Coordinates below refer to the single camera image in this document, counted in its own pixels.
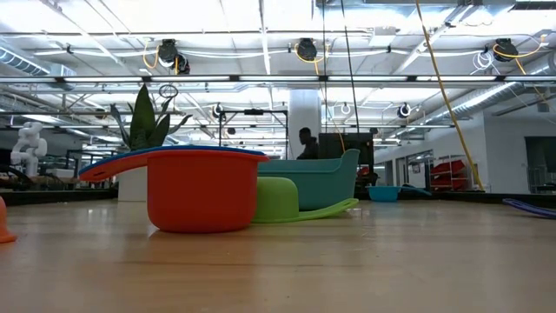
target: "yellow rope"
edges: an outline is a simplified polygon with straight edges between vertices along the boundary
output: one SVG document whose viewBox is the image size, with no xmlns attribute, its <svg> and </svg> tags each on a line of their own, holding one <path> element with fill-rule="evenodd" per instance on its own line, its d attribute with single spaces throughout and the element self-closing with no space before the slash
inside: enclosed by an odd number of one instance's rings
<svg viewBox="0 0 556 313">
<path fill-rule="evenodd" d="M 328 117 L 331 117 L 332 115 L 330 114 L 330 108 L 328 107 L 328 105 L 326 103 L 324 103 L 324 105 L 327 107 Z M 338 125 L 336 125 L 336 122 L 334 121 L 333 118 L 331 118 L 330 120 L 332 121 L 332 124 L 336 128 L 336 132 L 338 133 L 338 136 L 340 136 L 341 150 L 342 150 L 343 153 L 346 153 L 346 146 L 344 145 L 344 138 L 340 133 L 340 129 L 338 128 Z"/>
<path fill-rule="evenodd" d="M 442 93 L 442 97 L 444 98 L 444 102 L 446 103 L 446 106 L 448 107 L 448 112 L 450 112 L 450 117 L 452 118 L 452 122 L 455 125 L 455 129 L 458 131 L 458 136 L 460 137 L 461 146 L 463 147 L 463 150 L 466 153 L 467 161 L 471 165 L 471 170 L 473 172 L 473 177 L 475 178 L 475 181 L 479 185 L 479 188 L 482 191 L 484 191 L 485 188 L 483 187 L 483 183 L 481 182 L 481 180 L 479 178 L 479 172 L 477 171 L 477 168 L 475 167 L 475 163 L 473 162 L 473 159 L 471 158 L 471 154 L 469 153 L 469 150 L 467 149 L 466 141 L 463 138 L 463 133 L 461 132 L 460 125 L 458 124 L 458 120 L 456 119 L 456 116 L 453 113 L 452 104 L 450 104 L 450 100 L 448 99 L 446 91 L 444 90 L 444 83 L 440 79 L 440 72 L 438 71 L 438 65 L 436 63 L 436 58 L 434 58 L 433 46 L 430 43 L 428 33 L 427 33 L 427 28 L 425 27 L 425 23 L 423 22 L 423 16 L 420 12 L 419 0 L 415 0 L 415 5 L 417 6 L 417 13 L 419 14 L 420 24 L 421 24 L 421 27 L 423 29 L 423 34 L 425 35 L 425 41 L 427 42 L 428 52 L 431 55 L 431 61 L 433 62 L 434 72 L 436 73 L 436 78 L 438 79 L 438 84 L 440 86 L 440 91 Z"/>
</svg>

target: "metal pole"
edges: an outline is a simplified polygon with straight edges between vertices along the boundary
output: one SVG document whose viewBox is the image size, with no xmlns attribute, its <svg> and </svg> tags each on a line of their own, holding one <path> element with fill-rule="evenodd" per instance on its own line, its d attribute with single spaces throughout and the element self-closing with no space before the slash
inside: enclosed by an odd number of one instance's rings
<svg viewBox="0 0 556 313">
<path fill-rule="evenodd" d="M 221 147 L 222 146 L 222 117 L 224 116 L 224 113 L 220 113 L 220 116 L 218 116 L 218 146 Z"/>
<path fill-rule="evenodd" d="M 288 113 L 284 113 L 286 116 L 286 160 L 288 160 L 288 146 L 289 146 L 289 122 L 288 122 Z"/>
</svg>

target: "white planter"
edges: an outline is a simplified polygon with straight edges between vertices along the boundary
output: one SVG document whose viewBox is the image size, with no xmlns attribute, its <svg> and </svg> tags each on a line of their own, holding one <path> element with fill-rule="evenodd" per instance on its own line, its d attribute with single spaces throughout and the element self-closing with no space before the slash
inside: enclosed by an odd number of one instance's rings
<svg viewBox="0 0 556 313">
<path fill-rule="evenodd" d="M 118 201 L 147 202 L 147 167 L 118 175 Z"/>
</svg>

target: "orange object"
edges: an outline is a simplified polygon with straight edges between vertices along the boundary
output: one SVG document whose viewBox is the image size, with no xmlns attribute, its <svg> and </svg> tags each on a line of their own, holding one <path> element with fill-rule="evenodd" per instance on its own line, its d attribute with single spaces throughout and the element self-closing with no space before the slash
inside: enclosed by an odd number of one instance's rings
<svg viewBox="0 0 556 313">
<path fill-rule="evenodd" d="M 256 210 L 257 164 L 268 157 L 246 150 L 188 147 L 115 156 L 83 169 L 80 179 L 101 181 L 146 165 L 149 219 L 159 229 L 209 233 L 247 227 Z"/>
<path fill-rule="evenodd" d="M 8 231 L 8 211 L 6 203 L 0 196 L 0 243 L 11 243 L 16 241 L 17 236 L 10 234 Z"/>
</svg>

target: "blue lid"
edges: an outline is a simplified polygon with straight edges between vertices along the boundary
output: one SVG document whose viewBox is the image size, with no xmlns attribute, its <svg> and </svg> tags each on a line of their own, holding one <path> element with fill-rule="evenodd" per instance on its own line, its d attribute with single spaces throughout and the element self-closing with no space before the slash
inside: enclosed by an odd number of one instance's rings
<svg viewBox="0 0 556 313">
<path fill-rule="evenodd" d="M 236 153 L 246 153 L 246 154 L 255 155 L 255 156 L 265 156 L 265 154 L 260 152 L 260 151 L 252 151 L 252 150 L 229 148 L 229 147 L 197 146 L 197 145 L 164 146 L 164 147 L 155 147 L 155 148 L 131 151 L 131 152 L 128 152 L 128 153 L 122 153 L 122 154 L 117 155 L 117 156 L 113 156 L 113 157 L 103 159 L 101 161 L 98 161 L 97 163 L 94 163 L 94 164 L 91 164 L 87 167 L 82 168 L 79 171 L 79 175 L 81 175 L 83 172 L 85 172 L 87 170 L 94 169 L 96 166 L 100 166 L 100 165 L 103 165 L 103 164 L 106 164 L 108 162 L 112 162 L 112 161 L 115 161 L 115 160 L 123 159 L 125 157 L 138 156 L 138 155 L 141 155 L 141 154 L 150 153 L 150 152 L 154 152 L 154 151 L 169 151 L 169 150 L 227 151 L 227 152 L 236 152 Z"/>
</svg>

